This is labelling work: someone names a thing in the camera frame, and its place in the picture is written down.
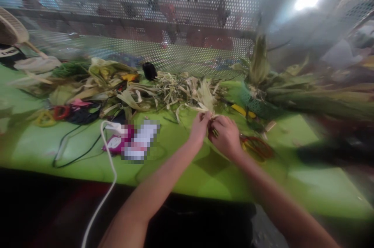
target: table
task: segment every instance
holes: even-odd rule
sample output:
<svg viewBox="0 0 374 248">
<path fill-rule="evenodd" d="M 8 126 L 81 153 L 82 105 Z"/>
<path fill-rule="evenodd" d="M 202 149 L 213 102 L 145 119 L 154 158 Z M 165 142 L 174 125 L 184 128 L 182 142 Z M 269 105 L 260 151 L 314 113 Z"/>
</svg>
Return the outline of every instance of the table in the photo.
<svg viewBox="0 0 374 248">
<path fill-rule="evenodd" d="M 0 67 L 0 77 L 0 98 L 14 107 L 10 117 L 0 117 L 0 131 L 3 132 L 0 135 L 1 167 L 112 182 L 113 174 L 107 154 L 101 150 L 101 139 L 81 160 L 65 168 L 54 169 L 51 164 L 61 138 L 76 126 L 59 122 L 53 127 L 37 127 L 26 121 L 32 111 L 42 107 L 43 101 L 6 86 L 7 82 L 24 77 L 24 74 Z M 239 103 L 240 83 L 226 82 L 223 85 L 229 88 L 227 98 Z M 237 112 L 217 112 L 234 119 L 243 133 L 250 132 Z M 163 118 L 170 117 L 167 111 L 138 113 L 134 118 L 136 124 L 148 116 L 151 120 L 159 120 L 161 129 L 144 164 L 131 164 L 119 156 L 113 159 L 118 173 L 117 182 L 136 186 L 155 171 L 186 141 L 195 115 L 196 112 L 190 109 L 181 111 L 182 123 L 177 125 Z M 59 164 L 87 151 L 99 135 L 99 126 L 100 120 L 78 129 L 69 139 Z M 263 165 L 264 170 L 312 213 L 355 219 L 372 216 L 373 208 L 340 168 L 316 169 L 302 164 L 296 156 L 295 140 L 305 145 L 319 139 L 301 115 L 292 114 L 277 120 L 277 125 L 268 133 L 268 143 L 276 155 Z M 173 192 L 228 201 L 253 201 L 245 177 L 217 153 L 208 139 Z"/>
</svg>

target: metal mesh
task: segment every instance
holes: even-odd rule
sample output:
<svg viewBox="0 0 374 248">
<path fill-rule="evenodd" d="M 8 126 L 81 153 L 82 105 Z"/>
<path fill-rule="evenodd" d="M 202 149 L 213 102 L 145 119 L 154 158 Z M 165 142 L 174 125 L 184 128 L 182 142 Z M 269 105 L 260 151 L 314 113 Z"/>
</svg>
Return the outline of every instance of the metal mesh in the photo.
<svg viewBox="0 0 374 248">
<path fill-rule="evenodd" d="M 229 67 L 248 56 L 258 29 L 267 34 L 269 48 L 284 44 L 269 54 L 270 62 L 287 63 L 300 49 L 323 54 L 374 9 L 374 0 L 0 0 L 0 4 L 24 23 L 37 47 L 58 58 L 96 56 L 135 66 L 149 61 L 160 70 L 210 76 L 235 75 Z"/>
</svg>

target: woven fan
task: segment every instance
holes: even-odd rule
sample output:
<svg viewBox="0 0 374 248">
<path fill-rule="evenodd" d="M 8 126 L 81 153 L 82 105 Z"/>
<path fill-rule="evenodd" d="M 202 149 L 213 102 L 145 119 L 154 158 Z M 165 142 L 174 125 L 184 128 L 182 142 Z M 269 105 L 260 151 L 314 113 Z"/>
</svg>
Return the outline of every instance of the woven fan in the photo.
<svg viewBox="0 0 374 248">
<path fill-rule="evenodd" d="M 47 55 L 37 49 L 28 39 L 29 35 L 23 24 L 4 8 L 0 7 L 0 44 L 26 44 L 40 57 L 47 59 Z"/>
</svg>

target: orange scissors handle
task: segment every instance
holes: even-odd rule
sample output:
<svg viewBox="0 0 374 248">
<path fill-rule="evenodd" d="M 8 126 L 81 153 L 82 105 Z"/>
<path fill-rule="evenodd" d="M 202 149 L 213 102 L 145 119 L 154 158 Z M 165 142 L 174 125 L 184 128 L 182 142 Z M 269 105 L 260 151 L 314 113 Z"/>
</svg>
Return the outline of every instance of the orange scissors handle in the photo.
<svg viewBox="0 0 374 248">
<path fill-rule="evenodd" d="M 263 164 L 266 159 L 273 156 L 272 148 L 260 138 L 241 134 L 240 139 L 242 141 L 243 150 L 251 154 L 256 162 Z"/>
</svg>

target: green basket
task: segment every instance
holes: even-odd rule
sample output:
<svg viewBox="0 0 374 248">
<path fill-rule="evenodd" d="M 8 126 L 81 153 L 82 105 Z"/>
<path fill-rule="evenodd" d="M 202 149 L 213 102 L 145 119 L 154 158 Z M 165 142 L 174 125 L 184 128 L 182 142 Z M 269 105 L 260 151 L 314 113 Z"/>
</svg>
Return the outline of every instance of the green basket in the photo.
<svg viewBox="0 0 374 248">
<path fill-rule="evenodd" d="M 283 109 L 269 102 L 254 99 L 244 82 L 242 82 L 242 88 L 240 90 L 240 99 L 249 111 L 254 112 L 258 117 L 265 120 L 272 120 L 285 112 Z"/>
</svg>

